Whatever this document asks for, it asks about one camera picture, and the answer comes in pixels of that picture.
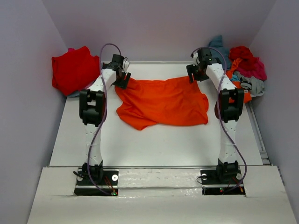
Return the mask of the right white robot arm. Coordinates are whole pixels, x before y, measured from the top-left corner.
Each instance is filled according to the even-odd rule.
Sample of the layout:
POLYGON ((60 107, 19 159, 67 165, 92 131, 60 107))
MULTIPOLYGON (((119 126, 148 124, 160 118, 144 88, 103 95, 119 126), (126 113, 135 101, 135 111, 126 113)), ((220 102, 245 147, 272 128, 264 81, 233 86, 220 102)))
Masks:
POLYGON ((217 90, 215 116, 221 126, 220 153, 215 169, 201 171, 200 182, 204 185, 230 184, 241 174, 235 133, 242 114, 244 90, 232 83, 224 56, 213 57, 214 51, 211 47, 195 49, 191 53, 193 63, 186 67, 190 83, 210 79, 217 90))

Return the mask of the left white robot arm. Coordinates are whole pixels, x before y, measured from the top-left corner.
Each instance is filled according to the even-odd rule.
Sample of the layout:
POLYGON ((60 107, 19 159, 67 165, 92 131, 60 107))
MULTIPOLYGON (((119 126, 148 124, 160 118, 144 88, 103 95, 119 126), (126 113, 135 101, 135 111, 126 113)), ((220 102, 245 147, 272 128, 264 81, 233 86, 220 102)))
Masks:
POLYGON ((103 63, 100 76, 79 93, 79 117, 86 135, 86 161, 79 172, 80 177, 98 185, 103 180, 104 169, 101 155, 101 129, 107 117, 107 90, 112 86, 125 89, 131 73, 130 62, 122 55, 114 54, 112 61, 103 63))

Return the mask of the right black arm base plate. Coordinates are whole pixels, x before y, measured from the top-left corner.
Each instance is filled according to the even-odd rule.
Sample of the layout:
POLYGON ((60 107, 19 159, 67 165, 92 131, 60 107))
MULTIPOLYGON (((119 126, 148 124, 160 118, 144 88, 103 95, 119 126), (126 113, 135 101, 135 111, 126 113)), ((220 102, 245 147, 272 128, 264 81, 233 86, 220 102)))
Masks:
POLYGON ((241 171, 220 179, 216 170, 204 169, 200 171, 197 182, 201 184, 204 196, 242 195, 245 196, 245 187, 239 183, 242 178, 241 171))

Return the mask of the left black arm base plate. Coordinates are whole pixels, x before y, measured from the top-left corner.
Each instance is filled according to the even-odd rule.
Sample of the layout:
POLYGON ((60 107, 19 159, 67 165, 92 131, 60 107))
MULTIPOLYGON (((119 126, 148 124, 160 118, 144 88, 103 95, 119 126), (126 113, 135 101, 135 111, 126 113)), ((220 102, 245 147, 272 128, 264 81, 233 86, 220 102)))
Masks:
POLYGON ((119 170, 104 169, 101 180, 93 179, 96 185, 91 182, 88 175, 83 175, 80 168, 73 173, 76 176, 74 187, 76 196, 118 196, 119 170))

